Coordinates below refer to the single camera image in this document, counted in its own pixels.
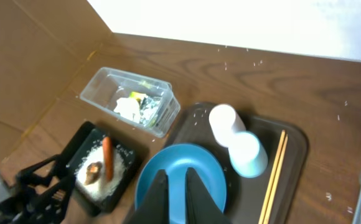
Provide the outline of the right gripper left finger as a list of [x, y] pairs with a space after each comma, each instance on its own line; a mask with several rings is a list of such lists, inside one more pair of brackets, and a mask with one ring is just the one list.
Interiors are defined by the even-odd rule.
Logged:
[[169, 183], [165, 170], [159, 170], [144, 200], [125, 224], [169, 224]]

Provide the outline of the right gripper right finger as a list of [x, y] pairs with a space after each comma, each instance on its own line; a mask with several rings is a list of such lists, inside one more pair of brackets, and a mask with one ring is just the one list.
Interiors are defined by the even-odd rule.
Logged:
[[185, 222], [187, 224], [231, 224], [217, 207], [194, 168], [185, 175]]

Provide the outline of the dark blue plate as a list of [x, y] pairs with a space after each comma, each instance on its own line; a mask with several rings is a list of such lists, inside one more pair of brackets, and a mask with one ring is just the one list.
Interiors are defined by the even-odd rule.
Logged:
[[168, 146], [148, 161], [136, 185], [134, 207], [141, 206], [156, 173], [162, 169], [169, 181], [169, 222], [185, 223], [185, 176], [190, 167], [197, 171], [216, 206], [223, 212], [227, 183], [222, 166], [211, 152], [190, 143]]

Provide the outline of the pile of rice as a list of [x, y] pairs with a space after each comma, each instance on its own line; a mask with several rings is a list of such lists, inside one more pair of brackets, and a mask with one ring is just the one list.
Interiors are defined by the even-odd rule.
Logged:
[[80, 165], [77, 165], [75, 169], [76, 176], [76, 186], [80, 188], [80, 191], [84, 193], [88, 198], [94, 202], [100, 202], [112, 195], [115, 190], [118, 188], [126, 170], [124, 159], [121, 157], [121, 154], [114, 150], [114, 160], [113, 160], [113, 178], [110, 181], [107, 181], [105, 168], [100, 169], [97, 178], [95, 178], [91, 184], [86, 184], [87, 180], [87, 167], [92, 164], [99, 162], [104, 164], [103, 159], [103, 147], [102, 145], [94, 145], [87, 150], [87, 154], [82, 156]]

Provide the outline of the brown food piece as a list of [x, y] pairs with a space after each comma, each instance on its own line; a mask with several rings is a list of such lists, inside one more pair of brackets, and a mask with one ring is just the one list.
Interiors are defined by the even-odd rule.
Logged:
[[92, 162], [88, 165], [84, 185], [93, 184], [99, 179], [102, 166], [101, 162]]

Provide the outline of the orange carrot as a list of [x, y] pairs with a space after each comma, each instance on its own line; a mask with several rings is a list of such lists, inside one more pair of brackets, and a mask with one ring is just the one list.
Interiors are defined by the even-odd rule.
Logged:
[[103, 158], [105, 163], [106, 181], [110, 182], [113, 178], [113, 148], [110, 137], [104, 137], [102, 140]]

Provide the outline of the silver foil snack wrapper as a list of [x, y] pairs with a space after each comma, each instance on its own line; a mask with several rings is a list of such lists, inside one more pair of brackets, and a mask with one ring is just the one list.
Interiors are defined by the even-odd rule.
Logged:
[[139, 104], [139, 111], [133, 115], [133, 121], [143, 126], [152, 126], [152, 123], [157, 118], [162, 97], [151, 96], [136, 91], [132, 91], [129, 97], [136, 100]]

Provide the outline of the white tissue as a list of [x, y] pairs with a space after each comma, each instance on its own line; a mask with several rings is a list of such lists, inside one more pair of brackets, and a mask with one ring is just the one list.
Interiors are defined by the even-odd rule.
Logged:
[[140, 122], [140, 105], [134, 98], [119, 98], [116, 100], [116, 107], [113, 111], [125, 119], [135, 123]]

